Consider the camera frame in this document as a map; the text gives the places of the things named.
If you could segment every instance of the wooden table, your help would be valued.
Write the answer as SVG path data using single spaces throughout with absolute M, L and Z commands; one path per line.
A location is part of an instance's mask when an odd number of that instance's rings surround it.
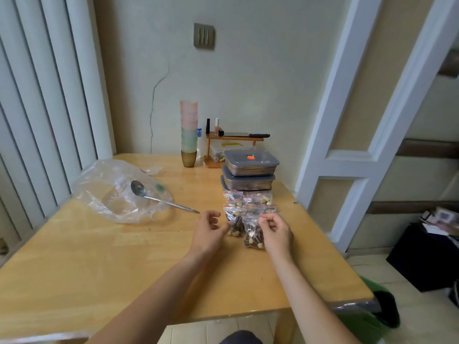
M 221 170 L 185 168 L 180 156 L 115 158 L 141 168 L 162 166 L 156 178 L 177 203 L 222 211 Z M 324 300 L 340 304 L 373 298 L 279 181 L 273 183 L 273 196 L 295 233 L 295 260 Z M 116 224 L 70 200 L 0 269 L 0 342 L 95 333 L 185 255 L 196 220 L 195 214 L 170 209 L 159 221 Z M 266 251 L 226 237 L 193 283 L 176 322 L 289 307 Z M 294 321 L 291 312 L 283 314 L 275 338 L 288 342 Z

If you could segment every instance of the paper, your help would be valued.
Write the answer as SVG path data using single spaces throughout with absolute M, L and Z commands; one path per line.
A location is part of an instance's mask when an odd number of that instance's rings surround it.
M 445 232 L 444 230 L 438 228 L 437 226 L 433 226 L 433 225 L 426 224 L 426 223 L 423 223 L 422 225 L 424 226 L 426 231 L 428 233 L 430 233 L 430 234 L 448 235 L 447 232 Z

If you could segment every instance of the wall switch plate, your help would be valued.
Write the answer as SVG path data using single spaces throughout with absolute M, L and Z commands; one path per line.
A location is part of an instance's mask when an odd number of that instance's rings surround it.
M 213 49 L 215 46 L 215 28 L 212 25 L 195 23 L 193 45 L 196 48 Z

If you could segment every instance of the white door frame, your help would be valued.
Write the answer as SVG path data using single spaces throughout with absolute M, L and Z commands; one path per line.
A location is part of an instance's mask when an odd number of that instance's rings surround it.
M 308 208 L 319 177 L 355 179 L 328 234 L 341 253 L 459 31 L 459 0 L 434 0 L 368 151 L 329 151 L 380 3 L 352 0 L 295 188 L 296 201 Z

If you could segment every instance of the container lid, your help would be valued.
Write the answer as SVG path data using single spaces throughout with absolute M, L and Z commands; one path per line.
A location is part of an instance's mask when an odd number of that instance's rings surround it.
M 224 155 L 234 167 L 276 167 L 279 165 L 275 156 L 263 150 L 228 150 L 224 152 Z
M 246 181 L 274 181 L 276 179 L 275 175 L 263 175 L 263 176 L 233 176 L 230 173 L 230 170 L 226 166 L 226 164 L 222 165 L 222 171 L 223 171 L 223 176 L 228 181 L 240 181 L 240 182 L 246 182 Z

